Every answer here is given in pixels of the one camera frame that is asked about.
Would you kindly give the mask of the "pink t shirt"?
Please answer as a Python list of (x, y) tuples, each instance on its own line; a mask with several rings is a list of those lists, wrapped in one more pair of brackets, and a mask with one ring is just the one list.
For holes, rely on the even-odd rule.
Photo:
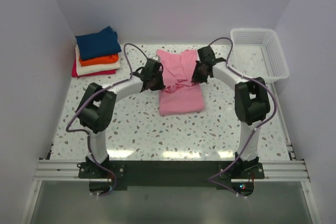
[(187, 49), (179, 54), (157, 50), (163, 65), (165, 88), (159, 92), (159, 113), (162, 116), (201, 112), (205, 108), (202, 89), (192, 83), (198, 54)]

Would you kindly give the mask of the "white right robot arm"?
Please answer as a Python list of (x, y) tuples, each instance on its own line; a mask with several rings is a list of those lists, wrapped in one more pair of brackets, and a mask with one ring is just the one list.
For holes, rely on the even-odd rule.
[(234, 173), (246, 178), (253, 171), (250, 162), (257, 162), (259, 128), (270, 112), (270, 102), (263, 78), (243, 75), (227, 64), (224, 58), (216, 58), (211, 46), (197, 51), (198, 60), (192, 75), (193, 83), (206, 83), (208, 78), (216, 78), (234, 91), (235, 114), (241, 122), (240, 142), (234, 165)]

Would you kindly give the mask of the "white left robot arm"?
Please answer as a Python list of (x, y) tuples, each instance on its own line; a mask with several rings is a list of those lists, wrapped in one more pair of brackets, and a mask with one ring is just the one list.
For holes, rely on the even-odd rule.
[(146, 90), (157, 91), (165, 88), (163, 82), (163, 65), (148, 59), (145, 66), (131, 73), (130, 78), (112, 84), (99, 85), (91, 83), (79, 103), (76, 118), (88, 131), (88, 159), (93, 163), (90, 171), (97, 178), (108, 174), (109, 159), (106, 148), (106, 129), (110, 125), (115, 104), (131, 95)]

